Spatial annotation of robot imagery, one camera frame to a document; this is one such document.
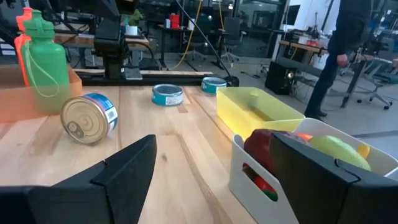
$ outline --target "blue label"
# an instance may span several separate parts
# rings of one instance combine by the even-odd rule
[[[92,100],[97,102],[100,107],[102,107],[105,112],[106,119],[111,125],[110,129],[114,129],[118,123],[118,112],[116,111],[113,103],[106,96],[99,93],[89,93],[86,94],[85,97],[91,98]]]

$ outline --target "white basket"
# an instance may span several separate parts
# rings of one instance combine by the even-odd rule
[[[357,148],[358,145],[363,143],[338,129],[310,118],[304,119],[294,133],[306,133],[317,136],[331,135],[341,139],[354,148]],[[234,135],[231,172],[228,184],[230,191],[258,223],[299,223],[279,181],[243,150],[243,144],[244,141],[242,137],[237,134]],[[398,177],[398,161],[392,156],[371,147],[367,161],[373,172],[391,179],[398,179],[396,178]],[[278,194],[278,201],[274,202],[269,199],[244,173],[242,167],[245,163],[275,189]]]

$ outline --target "person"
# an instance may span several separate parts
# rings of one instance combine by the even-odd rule
[[[321,111],[322,101],[335,81],[338,67],[348,64],[347,54],[366,40],[372,6],[373,0],[341,0],[336,30],[328,44],[329,57],[304,112],[306,117],[322,120],[327,116]]]

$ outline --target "orange bottle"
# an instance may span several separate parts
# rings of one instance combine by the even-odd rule
[[[17,16],[17,24],[18,24],[19,30],[25,32],[24,21],[28,21],[31,19],[32,19],[32,8],[24,7],[23,15]],[[29,81],[27,79],[27,75],[26,75],[26,71],[25,71],[24,59],[22,58],[22,54],[21,54],[21,47],[25,44],[25,42],[27,40],[30,40],[30,37],[28,35],[26,35],[25,33],[22,33],[20,36],[18,36],[14,40],[15,48],[16,48],[16,51],[18,54],[18,62],[19,62],[19,66],[21,67],[21,70],[22,70],[22,75],[24,77],[25,86],[29,86]]]

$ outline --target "bottle cap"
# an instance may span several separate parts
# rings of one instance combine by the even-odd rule
[[[21,31],[25,31],[24,21],[28,21],[32,18],[32,8],[24,7],[24,13],[21,16],[17,16],[18,28]]]
[[[55,37],[54,25],[52,22],[45,21],[42,17],[42,12],[39,10],[32,11],[32,19],[24,21],[25,33],[31,38],[41,37],[50,38]]]

